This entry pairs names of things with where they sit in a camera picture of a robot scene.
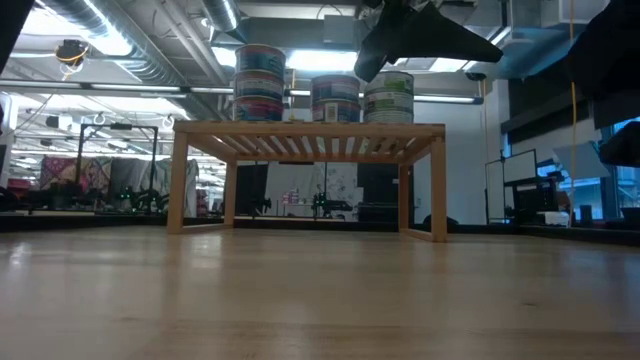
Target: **yellow cord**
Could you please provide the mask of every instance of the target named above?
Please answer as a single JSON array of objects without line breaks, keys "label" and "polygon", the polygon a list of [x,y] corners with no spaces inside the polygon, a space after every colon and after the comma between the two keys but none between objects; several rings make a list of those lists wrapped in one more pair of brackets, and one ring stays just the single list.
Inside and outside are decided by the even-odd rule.
[{"label": "yellow cord", "polygon": [[[573,46],[574,42],[574,28],[573,28],[573,19],[574,19],[574,0],[571,0],[570,3],[570,15],[569,15],[569,35],[571,36],[571,46]],[[573,226],[573,215],[574,215],[574,207],[575,207],[575,174],[576,174],[576,124],[578,123],[578,104],[576,100],[576,83],[571,81],[571,102],[573,106],[573,125],[571,129],[571,203],[569,204],[570,213],[569,213],[569,227]]]},{"label": "yellow cord", "polygon": [[80,55],[76,55],[76,56],[72,56],[70,58],[61,58],[58,55],[56,55],[56,58],[60,61],[63,62],[68,62],[68,61],[74,61],[74,66],[75,66],[75,62],[77,62],[80,58],[82,58],[83,56],[85,56],[85,54],[87,53],[87,51],[89,51],[89,47],[87,46],[84,51],[82,52],[82,54]]}]

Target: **cylindrical can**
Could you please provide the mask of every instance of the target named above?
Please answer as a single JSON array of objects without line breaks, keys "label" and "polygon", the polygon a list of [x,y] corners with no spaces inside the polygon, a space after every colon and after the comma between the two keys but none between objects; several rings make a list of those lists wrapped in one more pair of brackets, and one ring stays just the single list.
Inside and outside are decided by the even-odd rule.
[{"label": "cylindrical can", "polygon": [[245,96],[233,101],[234,121],[282,121],[282,101],[264,96]]},{"label": "cylindrical can", "polygon": [[267,71],[284,79],[284,53],[267,45],[245,45],[236,50],[236,71]]},{"label": "cylindrical can", "polygon": [[364,122],[413,123],[413,76],[378,74],[365,87],[364,101]]},{"label": "cylindrical can", "polygon": [[235,76],[234,95],[264,96],[282,101],[284,81],[266,71],[243,71]]},{"label": "cylindrical can", "polygon": [[360,122],[360,104],[346,100],[318,101],[312,105],[313,121]]},{"label": "cylindrical can", "polygon": [[323,75],[311,79],[311,103],[323,100],[358,102],[360,80],[348,75]]}]

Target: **desk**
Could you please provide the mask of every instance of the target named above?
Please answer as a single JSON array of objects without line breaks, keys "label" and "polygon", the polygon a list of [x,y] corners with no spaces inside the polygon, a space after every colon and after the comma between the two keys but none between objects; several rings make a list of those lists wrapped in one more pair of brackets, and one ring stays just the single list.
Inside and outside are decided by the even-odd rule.
[{"label": "desk", "polygon": [[[401,233],[447,239],[446,144],[443,124],[319,123],[271,121],[176,121],[167,232],[181,234],[188,147],[227,163],[225,214],[235,214],[238,161],[364,162],[398,164]],[[431,233],[409,228],[409,167],[431,154]],[[224,224],[200,230],[233,228]]]}]

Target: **ceiling pipe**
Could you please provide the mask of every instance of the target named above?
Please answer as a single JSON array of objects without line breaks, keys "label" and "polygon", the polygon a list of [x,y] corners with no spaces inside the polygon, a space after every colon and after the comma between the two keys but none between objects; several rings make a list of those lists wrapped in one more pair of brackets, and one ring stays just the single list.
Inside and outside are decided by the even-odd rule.
[{"label": "ceiling pipe", "polygon": [[[160,0],[155,0],[155,1],[158,6],[162,6]],[[207,60],[209,65],[213,68],[213,71],[215,71],[215,74],[217,75],[217,78],[218,78],[218,82],[215,83],[214,85],[220,85],[220,84],[227,85],[228,80],[225,75],[224,69],[218,62],[218,59],[216,59],[216,56],[213,54],[213,50],[211,50],[211,47],[209,47],[208,44],[205,45],[202,42],[202,40],[200,39],[200,34],[191,25],[191,22],[189,21],[189,19],[187,18],[187,16],[183,11],[183,8],[180,5],[178,5],[178,3],[175,0],[164,0],[164,2],[172,11],[173,15],[178,20],[178,23],[180,23],[180,26],[182,26],[182,28],[187,32],[189,37],[191,37],[191,39],[193,40],[193,43],[196,45],[198,50],[200,50],[200,52],[202,53],[204,58]],[[182,39],[180,37],[179,39],[183,44],[190,43],[186,39]]]},{"label": "ceiling pipe", "polygon": [[176,35],[178,37],[178,40],[180,40],[180,43],[182,43],[182,45],[185,47],[185,49],[187,49],[189,54],[193,57],[193,59],[202,68],[202,71],[204,71],[207,74],[207,76],[209,77],[209,79],[211,81],[213,81],[214,83],[222,83],[222,79],[220,78],[220,76],[218,74],[216,74],[215,70],[213,69],[213,66],[203,58],[202,53],[199,52],[198,50],[196,50],[196,48],[193,46],[191,41],[189,41],[189,39],[187,39],[187,37],[182,32],[182,30],[178,27],[178,24],[171,17],[171,14],[169,14],[167,9],[162,5],[162,1],[161,0],[153,0],[153,2],[156,5],[156,8],[158,9],[158,12],[162,16],[164,16],[165,19],[167,20],[167,22],[169,24],[169,28],[171,29],[171,31],[174,33],[174,35]]},{"label": "ceiling pipe", "polygon": [[205,15],[217,31],[234,30],[242,20],[235,0],[202,0],[202,5]]},{"label": "ceiling pipe", "polygon": [[[186,85],[182,75],[116,1],[38,0],[38,3],[49,13],[78,27],[83,37],[105,55],[144,59],[117,63],[142,83]],[[193,94],[171,101],[193,117],[210,117],[215,113]]]}]

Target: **exposed ductwork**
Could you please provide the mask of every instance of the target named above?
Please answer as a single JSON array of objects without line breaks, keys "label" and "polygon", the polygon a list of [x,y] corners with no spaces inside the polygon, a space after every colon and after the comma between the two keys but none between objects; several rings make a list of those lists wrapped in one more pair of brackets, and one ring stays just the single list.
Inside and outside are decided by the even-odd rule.
[{"label": "exposed ductwork", "polygon": [[[37,0],[50,13],[83,30],[83,36],[106,55],[127,56],[118,65],[150,85],[187,85],[186,81],[146,34],[113,0]],[[171,99],[194,117],[214,111],[193,94]]]},{"label": "exposed ductwork", "polygon": [[242,20],[235,0],[202,0],[202,4],[207,18],[218,31],[234,30]]}]

